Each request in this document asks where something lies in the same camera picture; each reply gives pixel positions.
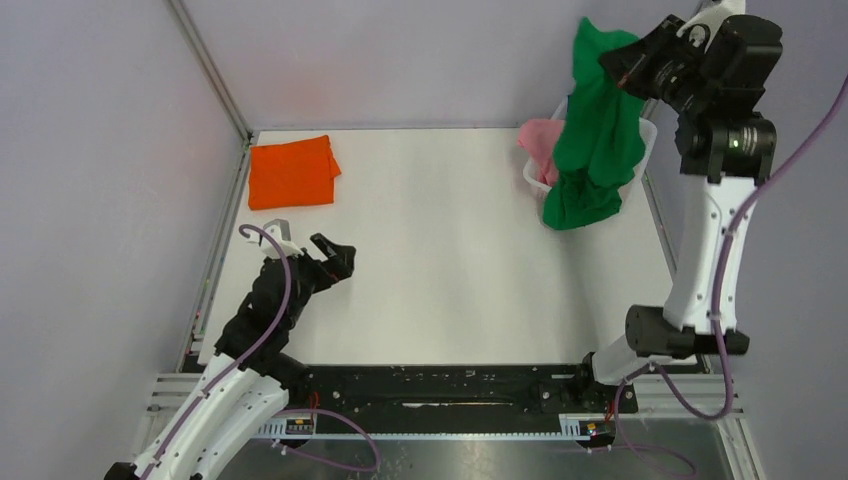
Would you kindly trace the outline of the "green t-shirt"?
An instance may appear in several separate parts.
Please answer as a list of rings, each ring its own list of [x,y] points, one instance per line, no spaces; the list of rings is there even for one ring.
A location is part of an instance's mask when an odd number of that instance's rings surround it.
[[[602,31],[580,20],[572,51],[575,87],[553,152],[558,179],[547,193],[542,220],[564,231],[604,221],[622,208],[619,190],[635,178],[645,154],[640,135],[644,101],[625,93],[599,63],[600,57],[638,38]]]

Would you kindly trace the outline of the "white plastic laundry basket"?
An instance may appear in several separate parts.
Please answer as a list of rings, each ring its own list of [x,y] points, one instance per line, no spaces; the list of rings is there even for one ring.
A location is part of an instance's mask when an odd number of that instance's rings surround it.
[[[565,121],[566,113],[568,110],[568,101],[569,97],[563,99],[549,119],[561,119]],[[644,155],[642,159],[633,168],[633,178],[619,189],[619,195],[623,205],[626,205],[629,202],[633,190],[641,181],[657,137],[657,127],[651,121],[645,118],[639,119],[639,130],[640,137],[644,144]],[[547,197],[552,187],[547,187],[536,181],[536,168],[531,163],[529,155],[523,166],[522,176],[525,182],[530,186],[533,193],[540,200],[544,200]]]

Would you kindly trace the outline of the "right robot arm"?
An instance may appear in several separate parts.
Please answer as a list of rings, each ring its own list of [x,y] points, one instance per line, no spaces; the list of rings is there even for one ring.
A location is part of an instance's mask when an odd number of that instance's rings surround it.
[[[783,51],[781,28],[744,13],[664,19],[599,58],[626,93],[678,116],[675,144],[688,186],[681,257],[662,306],[634,305],[624,334],[589,354],[575,402],[597,412],[637,371],[699,355],[742,356],[736,286],[755,192],[771,175],[775,125],[756,111]]]

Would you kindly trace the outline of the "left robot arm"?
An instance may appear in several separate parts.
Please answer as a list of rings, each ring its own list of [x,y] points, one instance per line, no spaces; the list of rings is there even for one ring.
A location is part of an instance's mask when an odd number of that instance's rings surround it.
[[[284,353],[310,299],[350,278],[357,250],[320,233],[307,250],[252,225],[264,259],[250,290],[225,324],[214,354],[188,397],[134,460],[116,462],[108,479],[216,479],[260,427],[309,401],[309,369]]]

